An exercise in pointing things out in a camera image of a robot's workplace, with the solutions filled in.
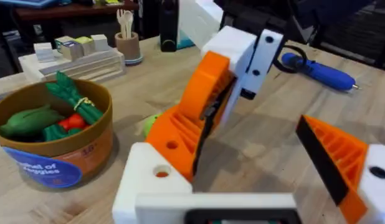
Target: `toy vegetable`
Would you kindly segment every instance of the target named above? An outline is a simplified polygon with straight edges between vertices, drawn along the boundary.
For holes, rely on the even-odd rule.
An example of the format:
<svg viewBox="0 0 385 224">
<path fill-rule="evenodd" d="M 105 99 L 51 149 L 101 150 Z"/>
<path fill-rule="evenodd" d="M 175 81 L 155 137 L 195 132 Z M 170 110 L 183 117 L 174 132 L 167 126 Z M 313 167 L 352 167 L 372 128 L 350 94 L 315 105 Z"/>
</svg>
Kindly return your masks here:
<svg viewBox="0 0 385 224">
<path fill-rule="evenodd" d="M 33 136 L 63 118 L 57 111 L 50 109 L 50 105 L 44 105 L 12 115 L 6 124 L 0 126 L 0 133 L 7 138 Z"/>
<path fill-rule="evenodd" d="M 103 113 L 94 104 L 79 94 L 74 81 L 62 72 L 56 74 L 57 83 L 46 83 L 49 91 L 72 105 L 88 124 L 93 124 Z"/>
<path fill-rule="evenodd" d="M 66 131 L 69 131 L 72 128 L 84 129 L 87 126 L 85 120 L 77 113 L 73 114 L 67 119 L 63 119 L 58 124 L 62 126 Z"/>
<path fill-rule="evenodd" d="M 54 141 L 62 138 L 66 138 L 73 134 L 81 132 L 80 128 L 72 128 L 69 131 L 66 131 L 59 124 L 53 124 L 45 129 L 43 129 L 43 136 L 45 141 Z"/>
<path fill-rule="evenodd" d="M 156 114 L 156 115 L 151 115 L 147 118 L 147 120 L 145 121 L 144 123 L 144 136 L 147 137 L 148 136 L 148 133 L 150 132 L 151 130 L 151 127 L 154 125 L 154 122 L 156 121 L 156 119 L 161 116 L 162 113 L 160 114 Z"/>
</svg>

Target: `screw hole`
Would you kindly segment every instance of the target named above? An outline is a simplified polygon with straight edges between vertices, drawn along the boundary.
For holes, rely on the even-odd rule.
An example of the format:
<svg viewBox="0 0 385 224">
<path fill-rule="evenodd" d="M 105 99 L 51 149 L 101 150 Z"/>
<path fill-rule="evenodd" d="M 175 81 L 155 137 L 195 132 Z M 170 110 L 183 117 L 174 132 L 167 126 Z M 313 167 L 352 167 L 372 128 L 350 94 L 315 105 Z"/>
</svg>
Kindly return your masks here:
<svg viewBox="0 0 385 224">
<path fill-rule="evenodd" d="M 254 75 L 256 75 L 256 76 L 260 75 L 260 71 L 258 71 L 258 70 L 256 70 L 256 69 L 253 70 L 252 73 L 253 73 Z"/>
<path fill-rule="evenodd" d="M 154 168 L 154 175 L 158 178 L 167 177 L 171 172 L 171 169 L 167 165 L 158 165 Z"/>
<path fill-rule="evenodd" d="M 176 149 L 178 146 L 179 144 L 176 141 L 168 141 L 168 143 L 166 143 L 168 149 Z"/>
<path fill-rule="evenodd" d="M 384 169 L 377 167 L 377 166 L 374 166 L 374 167 L 370 167 L 369 171 L 370 171 L 370 173 L 372 173 L 372 175 L 374 175 L 380 179 L 385 179 L 385 170 Z"/>
<path fill-rule="evenodd" d="M 272 43 L 274 41 L 273 37 L 271 36 L 267 36 L 265 40 L 267 43 Z"/>
</svg>

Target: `orange gripper jaw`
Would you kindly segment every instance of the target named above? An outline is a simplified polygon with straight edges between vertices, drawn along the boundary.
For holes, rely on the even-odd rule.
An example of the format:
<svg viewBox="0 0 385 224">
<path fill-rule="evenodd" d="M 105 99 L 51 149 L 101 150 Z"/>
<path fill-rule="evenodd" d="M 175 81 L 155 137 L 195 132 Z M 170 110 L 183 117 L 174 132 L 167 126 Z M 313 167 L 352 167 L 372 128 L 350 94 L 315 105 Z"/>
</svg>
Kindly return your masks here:
<svg viewBox="0 0 385 224">
<path fill-rule="evenodd" d="M 357 223 L 367 211 L 357 190 L 368 145 L 305 115 L 300 118 L 297 134 L 346 221 Z"/>
<path fill-rule="evenodd" d="M 159 116 L 147 135 L 150 143 L 188 181 L 193 179 L 197 146 L 206 108 L 233 81 L 229 59 L 208 52 L 193 73 L 178 105 Z M 228 97 L 219 108 L 212 129 L 219 123 Z"/>
</svg>

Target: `blue hot glue gun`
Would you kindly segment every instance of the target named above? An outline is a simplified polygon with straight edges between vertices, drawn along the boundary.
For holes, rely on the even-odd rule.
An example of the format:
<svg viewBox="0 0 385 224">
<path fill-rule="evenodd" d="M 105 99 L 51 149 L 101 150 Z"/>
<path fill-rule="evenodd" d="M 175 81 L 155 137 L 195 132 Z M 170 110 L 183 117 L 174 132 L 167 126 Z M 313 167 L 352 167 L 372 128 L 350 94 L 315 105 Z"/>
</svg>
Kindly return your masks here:
<svg viewBox="0 0 385 224">
<path fill-rule="evenodd" d="M 285 53 L 281 61 L 285 66 L 312 77 L 335 90 L 346 91 L 352 88 L 360 89 L 360 87 L 356 85 L 354 78 L 345 72 L 322 65 L 314 60 L 307 60 L 306 65 L 302 66 L 303 59 L 301 56 L 295 55 L 294 53 Z"/>
</svg>

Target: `utensil holder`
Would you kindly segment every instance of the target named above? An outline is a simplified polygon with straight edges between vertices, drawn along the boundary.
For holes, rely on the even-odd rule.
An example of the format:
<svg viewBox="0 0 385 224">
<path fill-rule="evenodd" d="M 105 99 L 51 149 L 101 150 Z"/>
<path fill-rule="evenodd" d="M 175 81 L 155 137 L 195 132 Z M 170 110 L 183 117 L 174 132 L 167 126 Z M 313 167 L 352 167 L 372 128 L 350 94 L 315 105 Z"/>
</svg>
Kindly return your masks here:
<svg viewBox="0 0 385 224">
<path fill-rule="evenodd" d="M 138 34 L 131 33 L 130 39 L 122 39 L 122 34 L 115 34 L 116 48 L 125 56 L 125 60 L 135 60 L 141 57 Z"/>
</svg>

